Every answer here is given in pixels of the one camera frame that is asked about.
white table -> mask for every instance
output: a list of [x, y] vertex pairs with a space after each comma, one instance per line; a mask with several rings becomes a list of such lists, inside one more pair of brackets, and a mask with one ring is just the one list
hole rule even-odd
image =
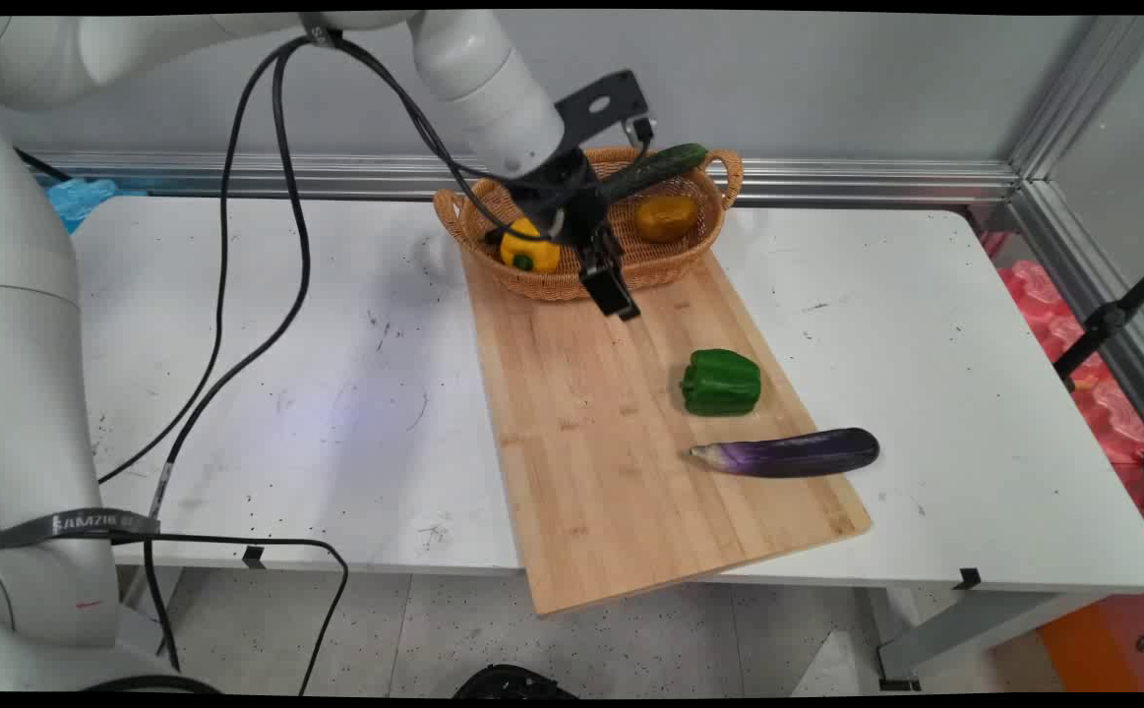
[[[299, 276], [287, 202], [230, 209], [220, 373], [273, 331]], [[427, 202], [310, 201], [305, 218], [305, 308], [204, 414], [164, 530], [320, 538], [357, 571], [522, 570], [458, 246]], [[73, 241], [104, 472], [174, 416], [207, 361], [216, 201], [116, 198]], [[714, 252], [816, 423], [864, 427], [882, 444], [850, 474], [874, 522], [866, 534], [717, 581], [952, 586], [977, 568], [961, 604], [891, 633], [890, 676], [1144, 591], [1144, 523], [966, 221], [733, 209]], [[105, 484], [104, 502], [145, 511], [167, 448]], [[117, 556], [141, 562], [132, 546]], [[162, 565], [240, 558], [158, 543]], [[265, 548], [262, 564], [334, 567], [297, 547]]]

cable strap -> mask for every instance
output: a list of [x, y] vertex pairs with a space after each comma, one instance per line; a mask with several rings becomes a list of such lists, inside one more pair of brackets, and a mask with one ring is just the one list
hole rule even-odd
[[105, 507], [56, 511], [55, 515], [40, 516], [38, 519], [17, 524], [13, 528], [0, 530], [0, 550], [33, 546], [62, 535], [103, 532], [104, 530], [108, 532], [159, 533], [161, 523], [149, 516], [136, 515], [134, 511]]

tiled floor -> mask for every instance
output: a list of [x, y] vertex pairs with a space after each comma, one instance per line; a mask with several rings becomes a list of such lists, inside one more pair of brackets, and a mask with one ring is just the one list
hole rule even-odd
[[[186, 571], [170, 604], [182, 670], [228, 693], [296, 693], [337, 582]], [[944, 597], [917, 604], [930, 615]], [[867, 596], [847, 588], [685, 583], [540, 620], [523, 578], [356, 573], [307, 693], [450, 697], [508, 662], [583, 698], [864, 694], [877, 691], [874, 642]], [[1031, 634], [923, 676], [923, 689], [1062, 686]]]

black tripod stand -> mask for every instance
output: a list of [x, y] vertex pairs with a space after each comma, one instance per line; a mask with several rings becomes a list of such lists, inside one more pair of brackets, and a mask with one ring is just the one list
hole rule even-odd
[[1101, 349], [1101, 345], [1111, 336], [1119, 334], [1143, 304], [1144, 277], [1139, 278], [1139, 283], [1127, 291], [1127, 294], [1120, 300], [1105, 302], [1089, 315], [1087, 321], [1083, 323], [1083, 336], [1080, 336], [1079, 341], [1075, 341], [1074, 345], [1066, 349], [1056, 364], [1052, 364], [1057, 375], [1062, 376], [1062, 381], [1065, 382], [1066, 389], [1074, 390], [1071, 375], [1074, 375], [1075, 368], [1087, 361], [1088, 357], [1095, 355], [1095, 351]]

wooden cutting board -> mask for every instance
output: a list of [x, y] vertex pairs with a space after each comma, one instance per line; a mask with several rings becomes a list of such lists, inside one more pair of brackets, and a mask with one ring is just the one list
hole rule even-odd
[[[485, 390], [537, 614], [559, 613], [864, 533], [842, 475], [742, 479], [692, 445], [787, 438], [816, 427], [715, 256], [635, 293], [641, 317], [590, 300], [509, 294], [463, 256]], [[760, 364], [744, 417], [684, 412], [690, 353]]]

